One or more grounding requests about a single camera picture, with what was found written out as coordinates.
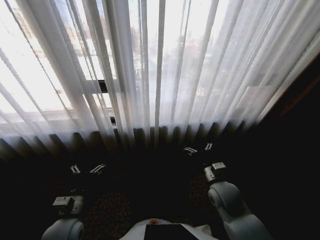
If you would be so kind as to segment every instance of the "curtain fold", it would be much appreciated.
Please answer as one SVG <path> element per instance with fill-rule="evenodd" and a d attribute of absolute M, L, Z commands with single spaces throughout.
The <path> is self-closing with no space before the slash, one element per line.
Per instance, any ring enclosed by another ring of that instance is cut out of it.
<path fill-rule="evenodd" d="M 318 0 L 1 1 L 0 158 L 248 129 L 320 52 L 319 12 Z"/>

